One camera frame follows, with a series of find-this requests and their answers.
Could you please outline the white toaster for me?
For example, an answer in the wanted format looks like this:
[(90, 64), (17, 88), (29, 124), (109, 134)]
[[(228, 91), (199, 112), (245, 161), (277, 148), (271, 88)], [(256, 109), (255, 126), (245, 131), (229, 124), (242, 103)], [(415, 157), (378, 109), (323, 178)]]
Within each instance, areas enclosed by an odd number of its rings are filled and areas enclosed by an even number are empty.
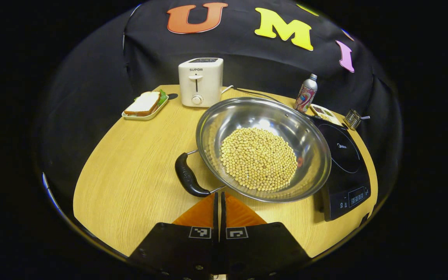
[(186, 107), (211, 107), (221, 100), (222, 58), (194, 58), (178, 66), (181, 102)]

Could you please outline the black induction cooktop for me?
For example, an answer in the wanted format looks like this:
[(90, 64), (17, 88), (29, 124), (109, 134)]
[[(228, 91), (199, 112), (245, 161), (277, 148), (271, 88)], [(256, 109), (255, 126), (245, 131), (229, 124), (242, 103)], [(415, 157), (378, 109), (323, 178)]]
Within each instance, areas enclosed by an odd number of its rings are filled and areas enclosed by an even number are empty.
[(371, 196), (368, 169), (345, 126), (320, 117), (310, 119), (325, 138), (331, 153), (331, 171), (320, 193), (325, 221), (334, 221)]

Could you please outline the sandwich with lettuce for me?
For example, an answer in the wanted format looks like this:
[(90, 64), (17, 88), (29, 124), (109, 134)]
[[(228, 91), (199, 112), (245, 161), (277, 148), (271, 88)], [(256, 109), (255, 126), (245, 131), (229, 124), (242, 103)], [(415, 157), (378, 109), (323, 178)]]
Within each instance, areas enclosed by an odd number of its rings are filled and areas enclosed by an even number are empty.
[(168, 95), (163, 91), (147, 91), (135, 98), (123, 114), (133, 117), (150, 117), (168, 101)]

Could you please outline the steel pot with black handle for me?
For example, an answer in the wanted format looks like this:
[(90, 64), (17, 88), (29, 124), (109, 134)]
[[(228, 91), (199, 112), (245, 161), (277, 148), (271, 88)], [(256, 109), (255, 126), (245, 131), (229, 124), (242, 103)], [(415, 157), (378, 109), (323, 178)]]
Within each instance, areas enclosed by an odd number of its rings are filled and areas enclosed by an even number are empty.
[[(287, 187), (250, 190), (226, 173), (220, 161), (222, 141), (239, 128), (265, 129), (289, 143), (297, 157), (297, 170)], [(211, 106), (196, 126), (196, 144), (196, 152), (222, 187), (263, 202), (288, 203), (314, 195), (326, 183), (331, 170), (328, 144), (314, 123), (282, 103), (263, 98), (231, 98)]]

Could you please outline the white rectangular tray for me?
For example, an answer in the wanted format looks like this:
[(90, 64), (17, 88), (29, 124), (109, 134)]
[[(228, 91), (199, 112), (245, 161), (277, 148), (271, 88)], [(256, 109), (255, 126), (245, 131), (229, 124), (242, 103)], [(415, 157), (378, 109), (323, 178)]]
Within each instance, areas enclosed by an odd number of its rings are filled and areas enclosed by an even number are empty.
[(155, 118), (168, 102), (169, 102), (169, 99), (167, 97), (167, 99), (152, 114), (147, 115), (147, 116), (128, 115), (124, 112), (122, 112), (121, 115), (124, 119), (133, 119), (133, 120), (137, 120), (137, 121), (148, 121), (150, 119)]

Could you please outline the pile of yellow soybeans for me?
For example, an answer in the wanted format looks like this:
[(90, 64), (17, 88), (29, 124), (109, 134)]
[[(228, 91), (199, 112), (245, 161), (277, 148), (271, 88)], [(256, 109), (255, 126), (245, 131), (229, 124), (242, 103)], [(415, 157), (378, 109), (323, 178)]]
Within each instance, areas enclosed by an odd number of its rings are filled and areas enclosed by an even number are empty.
[(298, 168), (289, 143), (260, 128), (235, 129), (222, 141), (220, 161), (240, 186), (259, 191), (287, 187)]

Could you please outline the black backdrop cloth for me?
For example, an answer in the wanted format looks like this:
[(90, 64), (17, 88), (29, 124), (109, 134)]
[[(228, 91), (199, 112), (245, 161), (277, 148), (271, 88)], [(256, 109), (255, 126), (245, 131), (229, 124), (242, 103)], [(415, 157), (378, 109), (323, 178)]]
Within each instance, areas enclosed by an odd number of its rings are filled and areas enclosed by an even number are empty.
[(403, 149), (397, 88), (353, 33), (294, 0), (149, 0), (79, 43), (44, 92), (33, 138), (63, 214), (121, 110), (143, 91), (177, 84), (178, 65), (204, 56), (224, 59), (224, 84), (290, 98), (316, 74), (315, 104), (370, 116), (357, 132), (376, 168), (376, 204), (387, 200)]

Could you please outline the white divided spice dish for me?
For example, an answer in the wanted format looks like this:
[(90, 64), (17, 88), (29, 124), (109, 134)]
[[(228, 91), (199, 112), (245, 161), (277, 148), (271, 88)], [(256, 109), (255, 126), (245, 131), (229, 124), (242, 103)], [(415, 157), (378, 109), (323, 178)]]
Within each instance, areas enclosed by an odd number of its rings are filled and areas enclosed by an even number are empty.
[(327, 108), (315, 104), (311, 104), (310, 108), (313, 110), (313, 113), (316, 116), (320, 117), (321, 119), (336, 124), (338, 126), (343, 126), (343, 124), (339, 121), (339, 119), (331, 110), (328, 110)]

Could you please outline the silver printed metal bottle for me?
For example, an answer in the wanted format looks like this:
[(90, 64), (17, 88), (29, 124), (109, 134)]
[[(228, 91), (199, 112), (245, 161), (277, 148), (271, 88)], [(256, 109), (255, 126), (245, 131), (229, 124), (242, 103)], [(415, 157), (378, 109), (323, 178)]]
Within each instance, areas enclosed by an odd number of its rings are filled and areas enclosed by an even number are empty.
[(294, 110), (300, 113), (307, 111), (318, 92), (317, 78), (316, 74), (311, 74), (309, 78), (303, 81), (294, 104)]

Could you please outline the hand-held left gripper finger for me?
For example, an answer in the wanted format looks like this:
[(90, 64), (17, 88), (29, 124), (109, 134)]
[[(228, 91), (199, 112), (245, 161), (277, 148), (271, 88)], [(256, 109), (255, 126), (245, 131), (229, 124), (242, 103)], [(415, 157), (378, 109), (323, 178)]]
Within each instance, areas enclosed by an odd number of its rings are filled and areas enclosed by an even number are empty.
[(219, 240), (219, 195), (198, 202), (181, 225), (158, 222), (130, 254), (129, 263), (157, 280), (209, 280), (213, 249)]
[(220, 270), (228, 279), (287, 279), (311, 262), (287, 227), (221, 193)]

